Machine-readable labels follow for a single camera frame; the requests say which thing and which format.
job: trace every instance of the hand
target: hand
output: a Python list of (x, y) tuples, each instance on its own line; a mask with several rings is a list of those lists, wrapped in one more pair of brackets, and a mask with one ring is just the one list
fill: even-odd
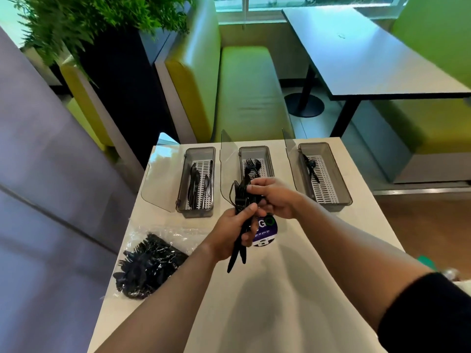
[(234, 242), (240, 234), (242, 224), (250, 217), (252, 217), (250, 231), (242, 234), (242, 245), (251, 246), (257, 233), (259, 222), (256, 214), (260, 211), (257, 205), (252, 203), (237, 215), (235, 211), (234, 208), (226, 210), (218, 219), (211, 233), (201, 243), (210, 250), (217, 261), (225, 260), (232, 255)]
[(247, 186), (247, 192), (265, 196), (259, 203), (259, 212), (264, 212), (262, 216), (273, 213), (285, 219), (296, 217), (295, 207), (304, 198), (274, 177), (253, 179)]

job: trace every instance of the round purple sticker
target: round purple sticker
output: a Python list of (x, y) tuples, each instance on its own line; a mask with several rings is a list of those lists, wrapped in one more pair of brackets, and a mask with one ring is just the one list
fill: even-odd
[(253, 245), (256, 247), (264, 247), (275, 240), (275, 235), (278, 233), (278, 225), (272, 215), (265, 217), (258, 217), (259, 228), (253, 240)]

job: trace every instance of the person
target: person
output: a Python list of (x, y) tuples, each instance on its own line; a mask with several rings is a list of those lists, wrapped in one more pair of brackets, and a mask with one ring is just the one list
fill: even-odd
[(471, 297), (400, 249), (361, 231), (275, 178), (247, 191), (265, 196), (227, 210), (185, 263), (99, 347), (97, 353), (183, 352), (218, 261), (230, 257), (245, 220), (297, 219), (329, 273), (389, 352), (471, 352)]

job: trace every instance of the round black table base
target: round black table base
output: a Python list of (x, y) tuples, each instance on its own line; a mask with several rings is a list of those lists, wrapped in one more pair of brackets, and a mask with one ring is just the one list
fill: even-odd
[(286, 107), (288, 108), (288, 112), (293, 116), (297, 116), (298, 118), (314, 118), (315, 116), (322, 114), (325, 109), (323, 101), (317, 96), (310, 94), (308, 104), (304, 110), (296, 113), (300, 98), (301, 93), (293, 93), (285, 96)]

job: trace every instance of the brown floor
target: brown floor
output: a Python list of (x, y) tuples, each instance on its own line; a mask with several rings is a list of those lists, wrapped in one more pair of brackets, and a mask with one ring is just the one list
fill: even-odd
[(453, 267), (460, 279), (471, 279), (471, 199), (420, 196), (434, 195), (376, 199), (406, 253), (425, 255), (439, 270)]

